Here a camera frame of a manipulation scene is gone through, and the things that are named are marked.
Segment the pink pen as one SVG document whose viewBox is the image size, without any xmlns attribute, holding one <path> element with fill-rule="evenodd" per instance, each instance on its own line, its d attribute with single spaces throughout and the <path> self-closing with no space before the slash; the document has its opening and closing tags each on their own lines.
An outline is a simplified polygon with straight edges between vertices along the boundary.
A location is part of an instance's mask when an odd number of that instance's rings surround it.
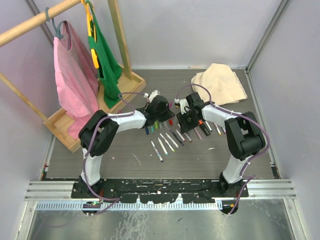
<svg viewBox="0 0 320 240">
<path fill-rule="evenodd" d="M 194 128 L 194 131 L 195 131 L 197 137 L 198 137 L 200 140 L 202 140 L 202 136 L 200 135 L 200 133 L 199 133 L 199 131 L 198 131 L 198 129 L 197 129 L 196 127 Z"/>
</svg>

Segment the orange black highlighter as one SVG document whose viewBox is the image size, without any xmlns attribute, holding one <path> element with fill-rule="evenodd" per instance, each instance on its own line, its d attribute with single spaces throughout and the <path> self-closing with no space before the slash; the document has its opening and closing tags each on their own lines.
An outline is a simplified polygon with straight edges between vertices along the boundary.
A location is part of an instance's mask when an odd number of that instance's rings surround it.
<svg viewBox="0 0 320 240">
<path fill-rule="evenodd" d="M 211 134 L 210 130 L 202 120 L 199 120 L 198 125 L 206 136 L 209 136 Z"/>
</svg>

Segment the dark purple marker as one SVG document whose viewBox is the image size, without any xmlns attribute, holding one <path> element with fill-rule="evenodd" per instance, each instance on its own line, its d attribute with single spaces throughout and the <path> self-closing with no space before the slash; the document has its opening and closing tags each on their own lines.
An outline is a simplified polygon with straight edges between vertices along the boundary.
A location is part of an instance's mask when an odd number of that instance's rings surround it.
<svg viewBox="0 0 320 240">
<path fill-rule="evenodd" d="M 169 131 L 170 131 L 170 133 L 175 137 L 175 139 L 176 139 L 182 146 L 184 146 L 183 141 L 181 141 L 181 140 L 179 139 L 179 137 L 172 131 L 172 129 L 169 128 Z"/>
</svg>

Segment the orange cap marker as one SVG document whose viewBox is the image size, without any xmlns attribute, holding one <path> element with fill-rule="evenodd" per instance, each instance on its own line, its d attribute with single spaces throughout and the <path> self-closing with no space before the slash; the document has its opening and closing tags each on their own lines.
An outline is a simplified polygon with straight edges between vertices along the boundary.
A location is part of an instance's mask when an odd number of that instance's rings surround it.
<svg viewBox="0 0 320 240">
<path fill-rule="evenodd" d="M 220 131 L 219 126 L 218 126 L 215 122 L 213 123 L 213 125 L 214 125 L 214 127 L 215 127 L 215 129 L 216 129 L 217 133 L 221 136 L 221 135 L 222 135 L 222 133 L 221 133 L 221 131 Z"/>
</svg>

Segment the white grey marker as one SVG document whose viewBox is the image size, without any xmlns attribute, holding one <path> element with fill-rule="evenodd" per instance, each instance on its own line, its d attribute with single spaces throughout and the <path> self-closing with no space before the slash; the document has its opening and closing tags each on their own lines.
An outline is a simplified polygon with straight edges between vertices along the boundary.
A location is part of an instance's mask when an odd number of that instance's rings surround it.
<svg viewBox="0 0 320 240">
<path fill-rule="evenodd" d="M 171 138 L 171 136 L 168 133 L 165 133 L 165 135 L 172 142 L 172 144 L 178 149 L 179 145 Z"/>
</svg>

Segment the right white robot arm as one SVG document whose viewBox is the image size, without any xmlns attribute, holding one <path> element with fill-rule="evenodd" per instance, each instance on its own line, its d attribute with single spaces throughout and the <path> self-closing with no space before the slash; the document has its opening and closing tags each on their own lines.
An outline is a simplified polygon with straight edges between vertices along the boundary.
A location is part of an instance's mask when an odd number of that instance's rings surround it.
<svg viewBox="0 0 320 240">
<path fill-rule="evenodd" d="M 180 108 L 176 115 L 184 134 L 207 121 L 225 129 L 230 158 L 227 167 L 219 176 L 218 189 L 225 197 L 231 197 L 243 180 L 245 166 L 266 146 L 262 128 L 255 115 L 244 114 L 220 107 L 211 101 L 204 102 L 197 92 L 186 98 L 174 100 Z"/>
</svg>

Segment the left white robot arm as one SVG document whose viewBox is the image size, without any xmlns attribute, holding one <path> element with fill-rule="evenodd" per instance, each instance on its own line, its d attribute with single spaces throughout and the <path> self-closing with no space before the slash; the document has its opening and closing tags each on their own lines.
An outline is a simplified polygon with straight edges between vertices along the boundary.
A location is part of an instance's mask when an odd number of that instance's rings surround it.
<svg viewBox="0 0 320 240">
<path fill-rule="evenodd" d="M 111 146 L 117 133 L 131 129 L 143 129 L 156 121 L 165 122 L 174 117 L 168 100 L 157 94 L 149 96 L 146 106 L 132 112 L 107 114 L 96 111 L 78 134 L 83 152 L 81 178 L 85 184 L 82 192 L 88 198 L 95 198 L 100 193 L 100 167 L 102 156 Z"/>
</svg>

